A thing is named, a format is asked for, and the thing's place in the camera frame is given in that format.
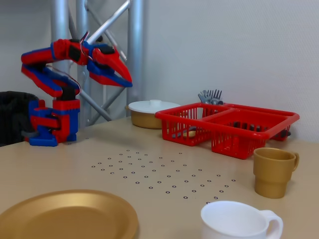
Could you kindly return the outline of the blue gripper, black servo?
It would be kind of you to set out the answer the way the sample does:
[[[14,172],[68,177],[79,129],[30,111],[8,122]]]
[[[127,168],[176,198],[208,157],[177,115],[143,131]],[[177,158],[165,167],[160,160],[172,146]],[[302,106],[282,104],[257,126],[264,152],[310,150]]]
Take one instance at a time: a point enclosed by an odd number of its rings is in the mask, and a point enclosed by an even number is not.
[[[89,76],[101,85],[130,88],[133,86],[130,73],[121,61],[116,48],[106,43],[89,44],[84,41],[83,47],[92,58],[88,66],[94,69]]]

